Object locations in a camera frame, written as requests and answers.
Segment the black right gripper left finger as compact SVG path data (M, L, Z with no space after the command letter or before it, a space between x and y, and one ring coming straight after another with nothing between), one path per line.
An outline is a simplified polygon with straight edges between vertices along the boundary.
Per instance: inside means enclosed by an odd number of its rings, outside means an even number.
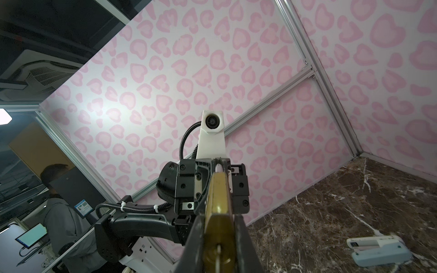
M197 216L174 273L203 273L205 217Z

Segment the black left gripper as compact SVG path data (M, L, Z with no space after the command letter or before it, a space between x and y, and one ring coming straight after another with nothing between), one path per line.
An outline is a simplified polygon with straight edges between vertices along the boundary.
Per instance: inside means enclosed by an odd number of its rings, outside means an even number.
M228 158L183 159L176 173L174 210L178 215L198 215L206 207L209 182L217 164L229 183L232 211L244 215L250 211L249 183L244 164L232 164Z

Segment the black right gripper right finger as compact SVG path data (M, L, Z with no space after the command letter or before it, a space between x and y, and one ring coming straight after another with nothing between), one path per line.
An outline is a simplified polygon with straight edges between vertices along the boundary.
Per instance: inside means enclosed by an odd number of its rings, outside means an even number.
M234 216L236 273L264 273L261 262L241 215Z

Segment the brass padlock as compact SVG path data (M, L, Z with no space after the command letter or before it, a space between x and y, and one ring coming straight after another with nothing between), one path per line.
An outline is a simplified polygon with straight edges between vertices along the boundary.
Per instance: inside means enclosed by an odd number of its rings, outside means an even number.
M206 273L232 273L236 265L234 219L228 178L224 166L217 164L209 181L203 245Z

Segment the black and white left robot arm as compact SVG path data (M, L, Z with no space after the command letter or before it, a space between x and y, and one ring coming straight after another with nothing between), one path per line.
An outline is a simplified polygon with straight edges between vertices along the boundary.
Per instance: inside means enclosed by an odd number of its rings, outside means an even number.
M140 237L185 245L196 217L205 211L215 166L213 159L168 162L156 184L158 196L165 203L157 207L136 204L129 195L117 204L99 204L99 220L94 226L99 254L108 262L118 262L132 255Z

